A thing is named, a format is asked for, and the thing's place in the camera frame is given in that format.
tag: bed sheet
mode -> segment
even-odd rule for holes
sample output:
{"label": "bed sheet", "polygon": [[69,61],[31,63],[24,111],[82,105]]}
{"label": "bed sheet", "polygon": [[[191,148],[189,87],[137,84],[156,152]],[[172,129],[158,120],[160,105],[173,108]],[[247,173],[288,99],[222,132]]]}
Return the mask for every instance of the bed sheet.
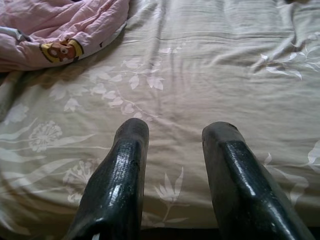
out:
{"label": "bed sheet", "polygon": [[4,84],[22,90],[0,123],[0,236],[61,239],[132,117],[150,128],[143,227],[217,227],[201,141],[217,121],[237,126],[319,227],[319,11],[317,0],[132,0],[99,53],[11,72]]}

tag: pink comforter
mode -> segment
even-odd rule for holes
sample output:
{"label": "pink comforter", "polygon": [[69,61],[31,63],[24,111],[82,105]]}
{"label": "pink comforter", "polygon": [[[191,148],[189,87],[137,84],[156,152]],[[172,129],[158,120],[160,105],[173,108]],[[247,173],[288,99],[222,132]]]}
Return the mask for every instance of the pink comforter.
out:
{"label": "pink comforter", "polygon": [[129,0],[0,0],[0,72],[71,63],[108,45]]}

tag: shiny black surface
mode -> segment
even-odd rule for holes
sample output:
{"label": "shiny black surface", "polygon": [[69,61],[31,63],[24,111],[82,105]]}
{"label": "shiny black surface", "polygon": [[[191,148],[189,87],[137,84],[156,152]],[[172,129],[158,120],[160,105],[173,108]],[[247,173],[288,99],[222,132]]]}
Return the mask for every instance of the shiny black surface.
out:
{"label": "shiny black surface", "polygon": [[85,188],[65,240],[139,238],[149,129],[129,119],[116,132],[113,146]]}
{"label": "shiny black surface", "polygon": [[226,122],[207,126],[202,143],[212,204],[223,239],[314,240],[235,126]]}

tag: beige bed sheet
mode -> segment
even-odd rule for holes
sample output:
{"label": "beige bed sheet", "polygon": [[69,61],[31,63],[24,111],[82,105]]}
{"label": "beige bed sheet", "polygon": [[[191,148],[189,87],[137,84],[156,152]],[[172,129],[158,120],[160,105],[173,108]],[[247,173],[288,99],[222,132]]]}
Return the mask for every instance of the beige bed sheet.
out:
{"label": "beige bed sheet", "polygon": [[98,54],[10,73],[27,87],[0,123],[0,236],[60,239],[132,117],[150,128],[144,227],[217,227],[201,143],[216,121],[320,226],[319,12],[317,0],[132,0]]}

